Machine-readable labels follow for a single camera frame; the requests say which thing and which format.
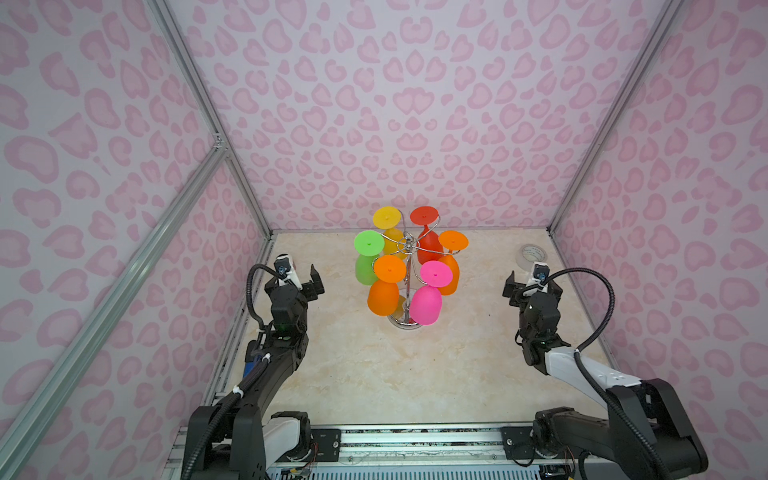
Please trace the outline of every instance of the tape roll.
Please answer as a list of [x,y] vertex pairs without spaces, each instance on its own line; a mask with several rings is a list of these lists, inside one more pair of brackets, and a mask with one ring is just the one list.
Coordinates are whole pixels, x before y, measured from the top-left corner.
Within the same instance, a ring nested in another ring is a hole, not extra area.
[[515,260],[518,263],[518,266],[525,270],[526,272],[530,272],[531,268],[533,267],[533,262],[546,262],[547,261],[547,252],[541,248],[539,245],[534,245],[533,243],[526,243],[522,247],[520,247],[520,250],[518,251],[518,255],[515,258]]

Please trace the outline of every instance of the metal rack stand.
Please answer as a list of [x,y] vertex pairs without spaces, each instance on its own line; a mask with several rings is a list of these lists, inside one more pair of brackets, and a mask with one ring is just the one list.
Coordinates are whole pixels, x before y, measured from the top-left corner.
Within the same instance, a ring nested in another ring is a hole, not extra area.
[[419,274],[414,270],[412,255],[414,253],[418,252],[419,250],[421,250],[422,252],[439,253],[441,255],[455,255],[457,252],[452,252],[452,251],[449,251],[447,253],[446,252],[435,252],[434,250],[427,250],[426,248],[421,248],[419,246],[419,241],[422,238],[426,237],[427,234],[432,232],[440,224],[440,215],[437,216],[437,221],[435,222],[434,225],[432,225],[429,228],[429,230],[427,230],[425,233],[422,233],[418,237],[414,237],[413,234],[410,233],[406,229],[406,216],[402,214],[402,211],[400,209],[397,209],[397,211],[400,212],[400,218],[401,218],[401,221],[402,221],[402,234],[403,234],[403,238],[401,240],[395,240],[395,239],[387,237],[383,233],[382,233],[382,237],[384,237],[385,239],[389,240],[390,242],[396,243],[397,244],[397,253],[403,253],[403,254],[405,254],[408,257],[407,260],[406,260],[406,278],[403,279],[403,283],[404,283],[405,286],[404,286],[403,289],[401,289],[401,290],[405,290],[404,297],[406,299],[402,303],[402,315],[401,316],[395,316],[393,314],[393,315],[389,315],[387,318],[392,323],[392,325],[394,325],[394,326],[396,326],[396,327],[398,327],[400,329],[414,330],[414,329],[419,328],[421,326],[421,324],[414,322],[411,319],[410,315],[409,315],[409,307],[410,307],[411,298],[412,298],[412,294],[411,294],[411,274],[413,274],[416,277],[416,279],[419,282],[422,283],[422,285],[426,285],[426,282],[424,280],[422,280],[421,277],[419,276]]

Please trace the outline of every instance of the wall panel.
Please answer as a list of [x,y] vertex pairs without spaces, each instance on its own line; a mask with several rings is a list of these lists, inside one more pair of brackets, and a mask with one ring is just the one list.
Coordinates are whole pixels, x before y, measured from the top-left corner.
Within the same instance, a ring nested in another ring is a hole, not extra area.
[[222,165],[22,478],[159,472],[200,405],[263,242]]
[[270,225],[547,225],[660,11],[633,2],[170,2]]
[[0,6],[0,435],[212,138],[138,0]]
[[[756,3],[692,2],[555,236],[609,276],[611,351],[675,386],[707,480],[768,473],[766,24]],[[604,289],[578,282],[602,318]]]

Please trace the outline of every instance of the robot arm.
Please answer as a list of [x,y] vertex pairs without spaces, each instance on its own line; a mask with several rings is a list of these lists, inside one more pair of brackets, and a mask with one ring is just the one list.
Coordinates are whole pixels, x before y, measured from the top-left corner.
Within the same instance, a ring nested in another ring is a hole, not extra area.
[[[607,408],[605,401],[600,398],[598,393],[589,385],[586,378],[579,372],[574,360],[575,351],[576,349],[570,346],[559,346],[546,352],[545,366],[547,374],[566,382],[599,403],[604,409]],[[603,390],[607,390],[612,386],[632,387],[641,384],[641,380],[636,376],[619,372],[593,359],[583,358],[582,362],[587,367],[592,378],[598,381]]]
[[[257,267],[269,271],[257,265],[251,272]],[[325,293],[325,288],[314,265],[310,267],[311,281],[300,283],[287,255],[277,257],[273,273],[278,276],[264,287],[272,301],[273,321],[263,345],[256,340],[248,345],[251,370],[232,393],[215,406],[198,407],[190,417],[184,480],[263,478],[281,455],[298,460],[310,453],[312,434],[305,412],[280,412],[264,427],[261,422],[277,390],[304,358],[309,344],[307,305]],[[230,445],[224,442],[227,439],[231,439]]]
[[[706,470],[707,454],[669,383],[642,380],[576,355],[577,350],[560,338],[558,302],[563,290],[549,278],[547,264],[535,263],[526,283],[515,282],[512,272],[504,285],[502,295],[520,311],[515,339],[520,339],[525,362],[575,387],[604,408],[606,400],[613,405],[607,409],[608,420],[568,407],[537,412],[531,433],[534,447],[539,452],[560,452],[566,446],[588,451],[619,464],[631,480],[662,478],[648,447],[670,478]],[[641,439],[650,445],[644,446]]]

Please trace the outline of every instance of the table surface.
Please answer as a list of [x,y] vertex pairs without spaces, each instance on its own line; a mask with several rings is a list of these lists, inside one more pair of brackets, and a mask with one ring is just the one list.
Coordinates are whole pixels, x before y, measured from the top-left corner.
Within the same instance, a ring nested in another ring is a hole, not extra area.
[[[314,263],[326,292],[310,303],[306,357],[265,418],[289,410],[308,412],[314,425],[511,422],[531,421],[537,411],[559,406],[605,418],[583,393],[527,366],[515,345],[518,311],[502,288],[509,273],[520,270],[515,255],[525,243],[544,247],[553,272],[563,268],[547,232],[462,232],[469,247],[456,256],[458,289],[443,298],[437,323],[415,330],[398,329],[368,310],[370,287],[355,279],[354,233],[278,234],[270,265],[289,253],[300,279],[308,281]],[[558,283],[564,290],[558,332],[578,344],[592,326],[570,280],[560,277]],[[265,323],[271,320],[263,287],[255,309]],[[256,336],[257,323],[250,320],[230,389],[242,378],[245,345]],[[607,364],[599,343],[586,355]]]

